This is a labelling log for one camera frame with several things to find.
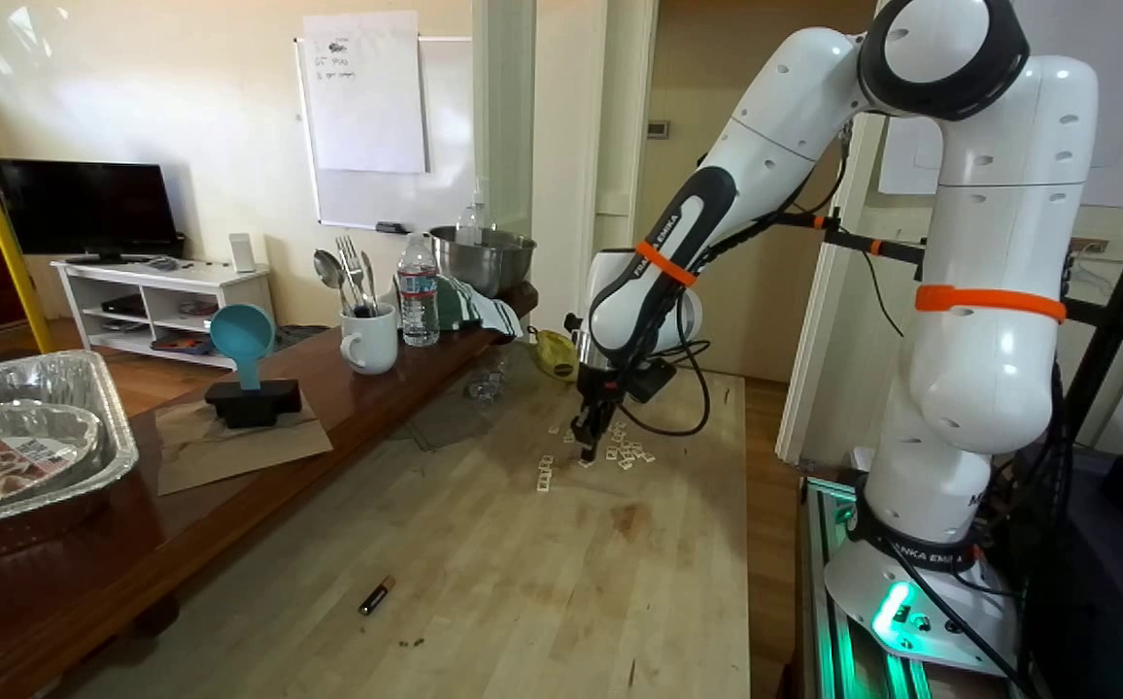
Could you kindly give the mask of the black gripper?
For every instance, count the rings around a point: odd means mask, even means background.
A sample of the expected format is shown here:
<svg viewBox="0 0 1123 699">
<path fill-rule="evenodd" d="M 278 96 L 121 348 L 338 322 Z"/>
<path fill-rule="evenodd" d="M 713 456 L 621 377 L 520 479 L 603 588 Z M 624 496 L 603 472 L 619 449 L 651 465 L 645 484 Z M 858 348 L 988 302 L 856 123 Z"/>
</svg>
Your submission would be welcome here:
<svg viewBox="0 0 1123 699">
<path fill-rule="evenodd" d="M 621 384 L 615 374 L 603 374 L 603 370 L 582 370 L 577 382 L 577 406 L 575 406 L 575 441 L 577 441 L 577 459 L 592 461 L 606 437 L 606 422 L 621 401 Z"/>
</svg>

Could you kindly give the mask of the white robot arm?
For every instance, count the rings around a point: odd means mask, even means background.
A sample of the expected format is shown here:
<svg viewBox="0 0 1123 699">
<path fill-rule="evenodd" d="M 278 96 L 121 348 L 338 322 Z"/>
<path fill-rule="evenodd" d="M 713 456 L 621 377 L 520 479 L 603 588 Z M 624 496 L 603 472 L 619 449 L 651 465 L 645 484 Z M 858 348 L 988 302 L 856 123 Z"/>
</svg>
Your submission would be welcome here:
<svg viewBox="0 0 1123 699">
<path fill-rule="evenodd" d="M 1018 612 L 971 523 L 990 461 L 1053 418 L 1095 103 L 1095 69 L 1038 56 L 1015 0 L 884 0 L 858 34 L 792 31 L 656 224 L 592 265 L 575 441 L 594 449 L 624 401 L 667 382 L 659 357 L 700 329 L 700 272 L 788 210 L 849 115 L 935 120 L 917 326 L 823 589 L 899 657 L 1005 676 Z"/>
</svg>

